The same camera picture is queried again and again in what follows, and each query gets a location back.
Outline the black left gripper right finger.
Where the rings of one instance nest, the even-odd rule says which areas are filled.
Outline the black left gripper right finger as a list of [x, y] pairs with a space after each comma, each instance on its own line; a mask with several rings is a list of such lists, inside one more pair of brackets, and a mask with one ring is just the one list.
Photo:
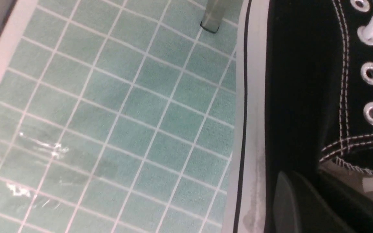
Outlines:
[[373, 233], [373, 201], [333, 175], [319, 172], [319, 191], [330, 208], [357, 233]]

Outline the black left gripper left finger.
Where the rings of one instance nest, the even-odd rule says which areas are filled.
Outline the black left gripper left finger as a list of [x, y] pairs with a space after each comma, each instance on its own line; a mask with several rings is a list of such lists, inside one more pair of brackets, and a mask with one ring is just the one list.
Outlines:
[[278, 174], [273, 202], [277, 233], [354, 233], [315, 187], [295, 172]]

